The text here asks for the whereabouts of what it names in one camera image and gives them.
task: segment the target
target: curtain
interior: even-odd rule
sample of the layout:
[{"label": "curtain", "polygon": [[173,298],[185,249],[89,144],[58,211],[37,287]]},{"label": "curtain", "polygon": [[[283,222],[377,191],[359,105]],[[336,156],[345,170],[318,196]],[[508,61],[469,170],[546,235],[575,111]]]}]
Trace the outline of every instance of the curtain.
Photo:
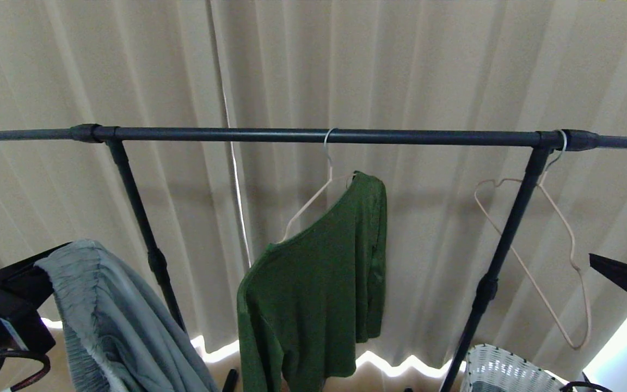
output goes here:
[{"label": "curtain", "polygon": [[[627,2],[0,3],[0,130],[109,126],[537,131],[627,136]],[[191,337],[237,338],[236,290],[327,175],[320,144],[125,142]],[[388,189],[382,336],[398,365],[453,354],[498,234],[473,201],[529,149],[330,144],[336,176]],[[587,253],[627,262],[627,151],[563,154],[545,182],[573,226],[594,332],[574,352],[509,255],[475,342],[576,375],[627,316]],[[294,230],[345,189],[328,189]],[[480,191],[503,225],[516,186]],[[107,148],[0,143],[0,268],[94,238],[154,286]],[[585,330],[568,236],[538,193],[514,243],[565,327]],[[42,314],[54,319],[52,303]]]}]

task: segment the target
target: clothes rack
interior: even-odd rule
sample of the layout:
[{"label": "clothes rack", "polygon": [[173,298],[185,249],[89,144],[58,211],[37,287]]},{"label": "clothes rack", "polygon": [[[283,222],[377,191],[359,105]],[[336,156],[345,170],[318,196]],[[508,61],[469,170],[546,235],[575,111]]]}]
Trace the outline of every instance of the clothes rack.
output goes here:
[{"label": "clothes rack", "polygon": [[[167,306],[177,323],[185,329],[176,296],[171,288],[167,262],[161,253],[147,219],[144,204],[130,169],[124,140],[173,140],[202,142],[305,142],[322,143],[329,129],[297,128],[218,128],[218,127],[115,127],[82,124],[70,128],[0,131],[0,141],[68,139],[88,143],[105,143],[118,166],[127,197],[147,247],[149,266],[161,287]],[[391,131],[338,129],[328,137],[329,143],[355,144],[423,144],[455,146],[523,146],[532,147],[525,167],[523,182],[507,218],[488,271],[478,283],[470,316],[451,360],[440,392],[449,392],[455,382],[461,360],[466,356],[481,317],[497,293],[498,276],[510,245],[519,228],[538,177],[543,173],[548,156],[561,149],[567,137],[567,151],[590,149],[627,149],[627,137],[600,136],[579,130],[507,132],[507,131]]]}]

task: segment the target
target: empty hanger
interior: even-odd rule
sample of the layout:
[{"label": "empty hanger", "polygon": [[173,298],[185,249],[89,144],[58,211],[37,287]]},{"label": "empty hanger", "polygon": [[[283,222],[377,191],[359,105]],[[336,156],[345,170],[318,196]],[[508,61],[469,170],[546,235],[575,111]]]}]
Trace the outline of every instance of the empty hanger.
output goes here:
[{"label": "empty hanger", "polygon": [[309,201],[306,202],[306,204],[304,204],[304,206],[299,209],[299,211],[297,211],[296,214],[294,214],[294,216],[289,220],[289,223],[287,223],[287,228],[284,229],[284,237],[282,237],[281,241],[279,242],[284,242],[284,240],[287,239],[287,236],[289,235],[289,230],[292,228],[292,224],[294,223],[294,221],[296,221],[299,216],[302,215],[302,213],[304,213],[304,211],[309,208],[309,206],[311,205],[311,203],[314,202],[314,200],[316,200],[316,198],[318,198],[318,196],[321,196],[321,194],[323,193],[323,191],[325,191],[326,188],[328,188],[328,186],[333,183],[333,181],[339,180],[339,179],[346,179],[349,176],[340,176],[337,178],[333,178],[333,159],[330,158],[330,154],[328,153],[328,136],[330,136],[331,132],[333,132],[333,130],[335,130],[337,128],[332,127],[331,129],[329,129],[328,133],[325,134],[325,138],[323,139],[323,151],[325,153],[326,158],[328,159],[328,181],[325,182],[325,184],[323,184],[323,187],[321,187],[321,189],[318,190],[318,192],[316,192],[311,199],[309,199]]},{"label": "empty hanger", "polygon": [[[527,274],[527,277],[531,281],[533,288],[536,289],[538,295],[543,300],[543,303],[548,308],[548,312],[553,317],[553,320],[555,320],[555,325],[558,326],[558,329],[560,330],[563,337],[565,338],[565,341],[567,341],[568,345],[570,345],[570,347],[572,347],[573,349],[579,350],[587,345],[587,343],[589,342],[589,336],[592,333],[592,311],[589,306],[589,297],[587,296],[587,289],[585,288],[585,279],[582,276],[582,269],[580,268],[580,266],[575,264],[575,260],[574,260],[575,259],[575,234],[573,233],[573,230],[570,227],[570,224],[568,223],[567,219],[565,219],[565,216],[563,216],[563,213],[560,211],[557,204],[555,204],[555,201],[553,201],[553,198],[551,198],[550,194],[543,186],[543,181],[545,181],[545,176],[548,174],[548,169],[554,163],[556,163],[560,159],[560,157],[562,157],[563,153],[565,152],[565,149],[567,149],[567,146],[568,146],[567,135],[565,134],[564,131],[562,130],[559,130],[559,131],[560,131],[560,134],[562,134],[563,136],[563,149],[560,150],[560,154],[558,154],[558,156],[553,161],[551,161],[545,166],[543,175],[542,177],[540,177],[540,181],[538,181],[537,188],[540,189],[540,191],[543,193],[545,198],[547,198],[547,200],[549,201],[550,205],[553,207],[553,209],[555,209],[555,212],[560,217],[560,221],[562,221],[563,225],[565,226],[565,229],[568,231],[568,234],[570,234],[570,255],[569,255],[570,266],[573,268],[573,270],[575,270],[575,272],[577,272],[577,276],[580,278],[580,282],[582,283],[582,298],[584,299],[585,315],[587,317],[587,330],[585,332],[585,337],[582,339],[582,343],[580,343],[579,345],[575,345],[573,343],[572,339],[570,339],[570,335],[568,335],[568,333],[565,332],[565,328],[563,327],[563,324],[560,323],[560,319],[555,314],[555,311],[551,307],[548,300],[545,298],[545,295],[543,294],[540,287],[538,287],[536,280],[533,278],[532,274],[529,272],[529,268],[527,268],[521,256],[517,253],[517,250],[514,248],[514,246],[510,246],[510,249],[512,250],[512,253],[516,256],[517,261],[519,261],[522,268],[524,268],[524,272]],[[483,214],[485,214],[488,221],[490,221],[490,225],[492,225],[493,228],[495,228],[495,230],[497,230],[497,232],[500,233],[500,235],[502,235],[502,230],[498,228],[495,221],[490,217],[490,214],[488,214],[488,211],[485,210],[485,207],[483,207],[483,204],[480,202],[480,200],[478,200],[478,189],[480,188],[480,186],[482,186],[485,183],[492,183],[493,186],[497,189],[497,188],[500,188],[500,186],[502,186],[502,184],[505,183],[506,181],[512,181],[512,182],[517,182],[517,183],[522,182],[520,179],[501,179],[500,181],[496,181],[495,179],[483,180],[476,185],[476,188],[473,191],[473,198],[475,199],[476,203],[478,203],[478,207],[480,207],[481,211],[483,211]]]}]

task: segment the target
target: laundry basket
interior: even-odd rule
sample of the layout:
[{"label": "laundry basket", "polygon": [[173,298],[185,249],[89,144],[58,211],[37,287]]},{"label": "laundry basket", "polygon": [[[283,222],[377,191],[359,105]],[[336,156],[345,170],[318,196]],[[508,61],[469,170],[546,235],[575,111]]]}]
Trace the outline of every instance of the laundry basket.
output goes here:
[{"label": "laundry basket", "polygon": [[468,351],[461,392],[556,392],[563,384],[507,350],[478,345]]}]

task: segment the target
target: green long-sleeve shirt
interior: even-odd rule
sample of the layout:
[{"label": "green long-sleeve shirt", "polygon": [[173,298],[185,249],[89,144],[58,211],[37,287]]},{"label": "green long-sleeve shirt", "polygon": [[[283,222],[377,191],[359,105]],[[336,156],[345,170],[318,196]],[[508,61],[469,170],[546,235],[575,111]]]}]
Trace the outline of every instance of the green long-sleeve shirt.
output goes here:
[{"label": "green long-sleeve shirt", "polygon": [[245,392],[317,391],[355,372],[355,343],[380,334],[385,295],[386,189],[355,173],[310,228],[269,245],[238,290]]}]

